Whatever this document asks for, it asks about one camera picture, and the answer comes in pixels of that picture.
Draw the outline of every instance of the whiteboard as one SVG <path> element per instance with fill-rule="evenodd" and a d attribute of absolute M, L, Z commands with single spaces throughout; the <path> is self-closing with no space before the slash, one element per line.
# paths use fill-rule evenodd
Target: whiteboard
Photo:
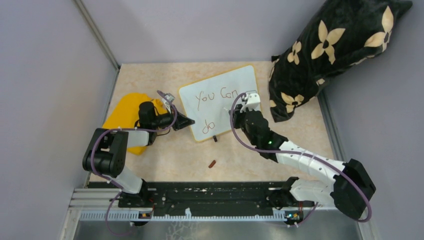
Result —
<path fill-rule="evenodd" d="M 248 91 L 258 92 L 252 65 L 182 86 L 178 93 L 185 114 L 196 121 L 190 126 L 194 140 L 201 142 L 231 130 L 230 115 L 224 108 L 231 109 L 234 99 Z"/>

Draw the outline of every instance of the small orange object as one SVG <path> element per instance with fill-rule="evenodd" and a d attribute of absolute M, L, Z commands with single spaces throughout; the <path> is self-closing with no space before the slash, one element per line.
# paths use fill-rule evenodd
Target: small orange object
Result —
<path fill-rule="evenodd" d="M 211 169 L 215 164 L 217 163 L 217 161 L 213 160 L 210 164 L 209 164 L 209 168 Z"/>

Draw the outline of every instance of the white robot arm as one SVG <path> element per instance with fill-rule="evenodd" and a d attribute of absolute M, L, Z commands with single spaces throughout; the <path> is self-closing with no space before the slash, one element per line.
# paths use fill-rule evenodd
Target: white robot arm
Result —
<path fill-rule="evenodd" d="M 236 99 L 230 111 L 233 133 L 240 143 L 266 159 L 292 166 L 319 179 L 296 179 L 289 192 L 297 201 L 336 206 L 342 213 L 358 220 L 376 191 L 363 165 L 355 159 L 342 162 L 301 148 L 269 128 L 262 113 L 255 110 L 260 103 L 257 93 L 247 93 L 241 99 L 242 104 L 235 105 Z M 243 143 L 235 129 L 241 129 L 255 148 Z"/>
<path fill-rule="evenodd" d="M 147 131 L 129 131 L 127 148 L 144 147 L 149 145 L 149 133 Z M 138 194 L 142 189 L 143 181 L 136 176 L 128 167 L 123 166 L 122 172 L 112 177 L 107 174 L 104 176 L 110 178 L 115 183 L 122 186 L 122 191 L 128 194 Z"/>

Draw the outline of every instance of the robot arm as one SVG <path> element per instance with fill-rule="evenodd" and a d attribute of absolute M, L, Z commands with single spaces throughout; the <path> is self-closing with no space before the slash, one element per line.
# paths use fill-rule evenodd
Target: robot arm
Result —
<path fill-rule="evenodd" d="M 369 200 L 376 187 L 363 165 L 355 159 L 342 162 L 319 156 L 275 133 L 269 128 L 268 121 L 262 113 L 254 110 L 259 102 L 257 93 L 247 93 L 242 98 L 242 104 L 238 104 L 233 112 L 234 128 L 241 129 L 256 149 L 273 151 L 259 152 L 262 157 L 290 165 L 319 179 L 319 181 L 295 180 L 289 192 L 297 201 L 314 201 L 335 206 L 345 215 L 358 220 L 366 208 L 363 198 L 344 177 L 315 158 L 325 160 L 346 174 Z"/>
<path fill-rule="evenodd" d="M 139 105 L 139 120 L 135 123 L 135 128 L 145 130 L 158 130 L 171 125 L 174 121 L 174 108 L 170 103 L 174 101 L 174 96 L 170 93 L 163 96 L 167 99 L 162 101 L 165 104 L 167 113 L 159 114 L 151 101 L 142 102 Z M 176 120 L 172 125 L 174 131 L 178 131 L 194 124 L 195 121 L 177 111 Z M 91 154 L 97 139 L 108 129 L 97 128 L 91 138 L 91 142 L 85 152 L 82 167 L 84 170 L 92 172 Z M 125 166 L 127 148 L 150 146 L 155 141 L 158 133 L 155 131 L 135 130 L 108 132 L 100 140 L 94 153 L 94 167 L 97 172 L 114 183 L 118 184 L 122 191 L 128 194 L 140 194 L 143 192 L 143 180 L 136 176 Z"/>

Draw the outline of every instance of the gray wall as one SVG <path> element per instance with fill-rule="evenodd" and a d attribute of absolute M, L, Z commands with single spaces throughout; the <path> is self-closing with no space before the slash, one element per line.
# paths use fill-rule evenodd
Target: gray wall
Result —
<path fill-rule="evenodd" d="M 70 0 L 0 7 L 0 239 L 57 239 L 115 70 Z"/>
<path fill-rule="evenodd" d="M 424 1 L 413 2 L 387 50 L 325 90 L 347 156 L 377 187 L 371 205 L 384 240 L 424 236 Z"/>
<path fill-rule="evenodd" d="M 84 0 L 119 63 L 268 61 L 324 0 Z"/>

